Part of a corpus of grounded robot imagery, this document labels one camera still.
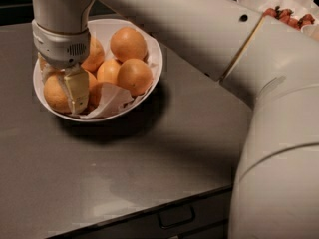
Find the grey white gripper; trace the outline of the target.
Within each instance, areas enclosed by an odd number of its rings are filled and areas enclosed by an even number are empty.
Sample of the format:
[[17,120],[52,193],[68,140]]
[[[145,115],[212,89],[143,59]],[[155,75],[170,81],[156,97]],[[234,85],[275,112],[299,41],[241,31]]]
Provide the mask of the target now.
[[90,54],[89,30],[77,34],[60,34],[42,28],[35,20],[32,21],[32,30],[35,47],[40,53],[38,62],[42,82],[46,83],[51,76],[56,76],[60,84],[65,82],[71,113],[80,114],[88,105],[90,93],[89,75],[79,65]]

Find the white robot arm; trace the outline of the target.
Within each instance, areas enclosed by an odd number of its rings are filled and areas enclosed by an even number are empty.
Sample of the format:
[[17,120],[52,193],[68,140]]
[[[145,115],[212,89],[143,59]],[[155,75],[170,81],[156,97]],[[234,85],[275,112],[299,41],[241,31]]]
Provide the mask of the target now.
[[253,108],[229,239],[319,239],[319,43],[232,0],[33,0],[40,54],[88,98],[88,14],[100,1]]

